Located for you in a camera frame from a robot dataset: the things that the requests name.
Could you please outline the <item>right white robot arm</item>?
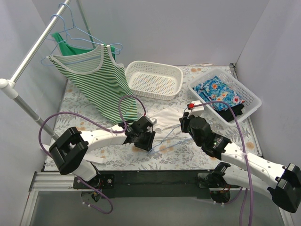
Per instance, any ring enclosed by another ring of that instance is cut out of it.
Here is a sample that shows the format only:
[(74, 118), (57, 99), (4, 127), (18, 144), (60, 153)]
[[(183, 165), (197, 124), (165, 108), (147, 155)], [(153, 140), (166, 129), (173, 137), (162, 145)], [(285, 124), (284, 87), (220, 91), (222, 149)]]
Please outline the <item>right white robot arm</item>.
[(181, 131), (189, 133), (195, 144), (210, 157), (220, 160), (217, 167), (201, 182), (209, 187), (226, 185), (250, 188), (270, 198), (278, 207), (295, 213), (301, 203), (301, 170), (273, 163), (252, 153), (244, 153), (230, 139), (211, 131), (202, 117), (188, 112), (179, 119)]

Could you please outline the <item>light blue wire hanger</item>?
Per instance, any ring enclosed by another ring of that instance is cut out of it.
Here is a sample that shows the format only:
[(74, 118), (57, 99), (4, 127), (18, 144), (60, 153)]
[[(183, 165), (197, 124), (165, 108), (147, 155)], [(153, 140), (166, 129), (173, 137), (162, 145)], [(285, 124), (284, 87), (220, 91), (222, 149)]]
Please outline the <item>light blue wire hanger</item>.
[(168, 128), (156, 127), (154, 131), (156, 134), (152, 148), (149, 151), (150, 154), (192, 141), (189, 133), (183, 133), (181, 131), (180, 124)]

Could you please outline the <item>white tank top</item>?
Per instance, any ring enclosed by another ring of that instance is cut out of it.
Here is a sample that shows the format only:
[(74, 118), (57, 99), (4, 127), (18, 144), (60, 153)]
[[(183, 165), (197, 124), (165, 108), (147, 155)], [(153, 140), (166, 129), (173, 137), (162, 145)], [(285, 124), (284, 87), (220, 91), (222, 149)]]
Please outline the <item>white tank top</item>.
[(150, 112), (147, 115), (156, 119), (154, 130), (158, 133), (163, 133), (180, 125), (179, 119), (183, 116), (183, 113), (184, 110), (181, 108), (169, 107), (158, 112)]

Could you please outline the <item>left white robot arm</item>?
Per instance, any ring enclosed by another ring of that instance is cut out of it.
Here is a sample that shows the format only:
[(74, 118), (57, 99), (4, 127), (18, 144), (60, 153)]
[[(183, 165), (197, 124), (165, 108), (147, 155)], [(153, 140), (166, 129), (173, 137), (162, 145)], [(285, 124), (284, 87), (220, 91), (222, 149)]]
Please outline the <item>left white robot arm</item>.
[(156, 123), (155, 118), (142, 116), (131, 125), (119, 123), (108, 130), (80, 131), (71, 127), (50, 146), (49, 152), (61, 175), (73, 174), (84, 180), (89, 188), (96, 188), (100, 183), (100, 173), (96, 166), (84, 159), (87, 151), (133, 143), (148, 152), (152, 149)]

